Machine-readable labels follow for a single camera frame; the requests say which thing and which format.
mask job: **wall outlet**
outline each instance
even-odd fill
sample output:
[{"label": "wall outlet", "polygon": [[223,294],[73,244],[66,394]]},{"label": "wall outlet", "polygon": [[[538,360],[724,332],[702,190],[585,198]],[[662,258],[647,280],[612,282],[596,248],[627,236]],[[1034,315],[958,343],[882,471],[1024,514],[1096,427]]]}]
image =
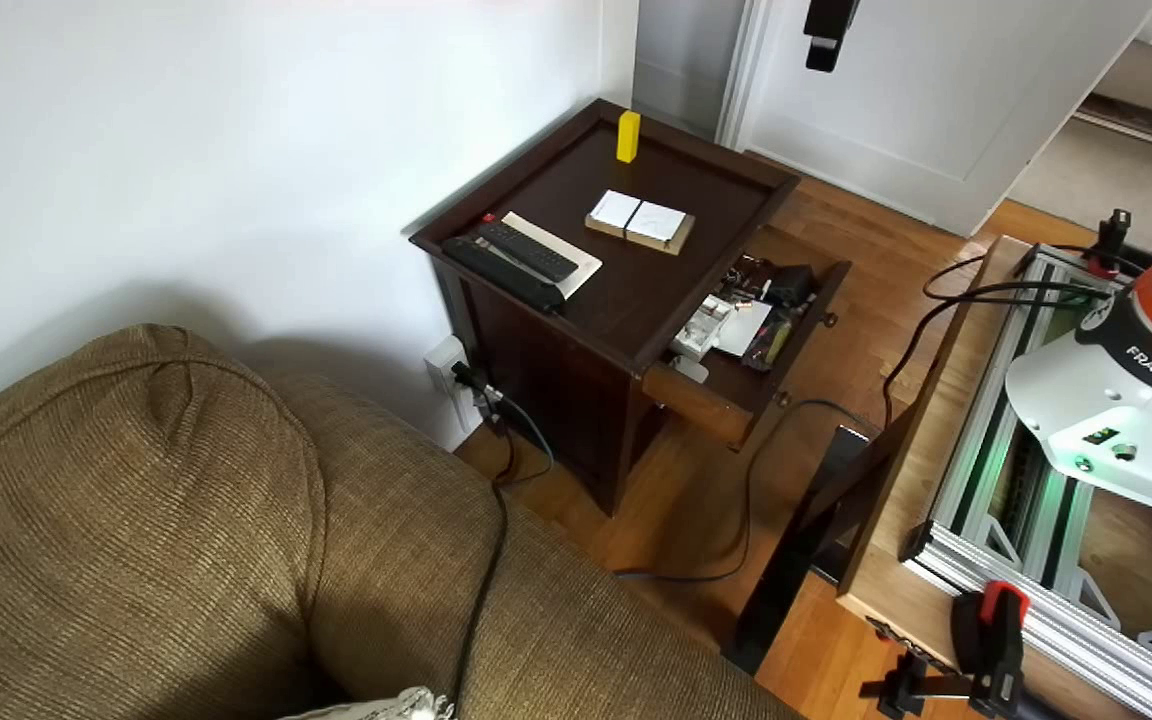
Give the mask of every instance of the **wall outlet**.
[{"label": "wall outlet", "polygon": [[445,392],[445,394],[458,392],[454,371],[450,371],[454,362],[466,362],[464,343],[454,336],[438,340],[422,355],[422,369],[428,369],[436,392]]}]

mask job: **wooden floor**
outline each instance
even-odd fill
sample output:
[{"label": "wooden floor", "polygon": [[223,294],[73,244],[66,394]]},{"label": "wooden floor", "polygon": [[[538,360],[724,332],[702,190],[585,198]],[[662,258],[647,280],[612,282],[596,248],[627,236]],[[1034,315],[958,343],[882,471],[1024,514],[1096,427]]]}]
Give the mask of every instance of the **wooden floor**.
[{"label": "wooden floor", "polygon": [[[985,236],[1024,236],[1048,244],[1088,244],[1092,233],[1043,213],[1002,205]],[[542,456],[516,439],[474,433],[458,456],[485,475],[513,471],[524,503],[548,514],[587,560],[609,570],[653,567],[673,575],[714,575],[708,582],[662,582],[622,575],[662,611],[681,611],[694,637],[719,642],[730,637],[771,544],[802,497],[834,424],[876,433],[881,375],[903,352],[914,318],[926,310],[923,280],[963,251],[958,236],[936,233],[826,182],[802,179],[754,240],[771,258],[853,258],[833,300],[833,327],[819,327],[785,381],[774,402],[739,452],[719,446],[694,427],[667,421],[636,465],[614,514],[602,514],[579,482],[548,468]],[[930,325],[919,352],[895,383],[895,407],[906,402],[936,355],[944,318]],[[739,544],[739,497],[750,497],[749,544]],[[825,578],[809,578],[789,611],[754,679],[802,716],[876,716],[860,701],[864,679],[881,679],[898,653],[849,614]],[[963,702],[936,702],[923,716],[967,716]]]}]

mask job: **fabric upholstery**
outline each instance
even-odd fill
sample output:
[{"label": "fabric upholstery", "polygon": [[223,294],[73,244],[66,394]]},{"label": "fabric upholstery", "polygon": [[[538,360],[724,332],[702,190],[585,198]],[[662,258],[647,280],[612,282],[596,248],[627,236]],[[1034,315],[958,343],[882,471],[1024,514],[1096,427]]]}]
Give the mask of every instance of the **fabric upholstery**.
[{"label": "fabric upholstery", "polygon": [[0,716],[277,716],[408,683],[464,716],[789,716],[362,394],[178,327],[0,394]]}]

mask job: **table top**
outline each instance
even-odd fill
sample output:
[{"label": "table top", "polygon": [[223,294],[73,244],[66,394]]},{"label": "table top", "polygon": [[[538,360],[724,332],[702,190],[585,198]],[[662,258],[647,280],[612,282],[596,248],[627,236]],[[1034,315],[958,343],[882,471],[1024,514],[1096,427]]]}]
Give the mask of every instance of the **table top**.
[{"label": "table top", "polygon": [[[1032,244],[996,240],[979,282],[1012,276]],[[914,641],[936,658],[952,664],[947,611],[952,595],[898,563],[906,531],[926,518],[940,475],[952,460],[958,424],[972,407],[975,383],[991,360],[996,336],[1008,318],[1002,302],[967,302],[947,332],[923,401],[876,497],[876,514],[860,536],[860,553],[842,575],[840,605],[855,614],[887,625],[895,637]],[[1024,653],[1024,679],[1034,696],[1079,716],[1126,716],[1124,702],[1088,688],[1075,672],[1043,653]]]},{"label": "table top", "polygon": [[[614,162],[614,114],[614,105],[596,98],[538,130],[416,228],[411,240],[438,251],[448,236],[466,233],[485,217],[521,213],[600,256],[602,266],[567,300],[562,315],[538,318],[612,362],[643,371],[797,174],[657,121],[643,121],[636,162]],[[662,256],[587,233],[585,217],[609,187],[693,213],[694,228],[684,251]]]}]

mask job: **yellow object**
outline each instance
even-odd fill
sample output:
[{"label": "yellow object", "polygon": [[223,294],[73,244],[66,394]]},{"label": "yellow object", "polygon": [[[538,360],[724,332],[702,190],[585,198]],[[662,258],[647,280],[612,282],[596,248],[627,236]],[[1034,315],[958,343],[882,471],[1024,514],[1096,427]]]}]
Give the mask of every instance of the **yellow object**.
[{"label": "yellow object", "polygon": [[614,121],[614,158],[620,162],[632,162],[640,157],[640,129],[643,129],[640,111],[620,111],[620,121]]}]

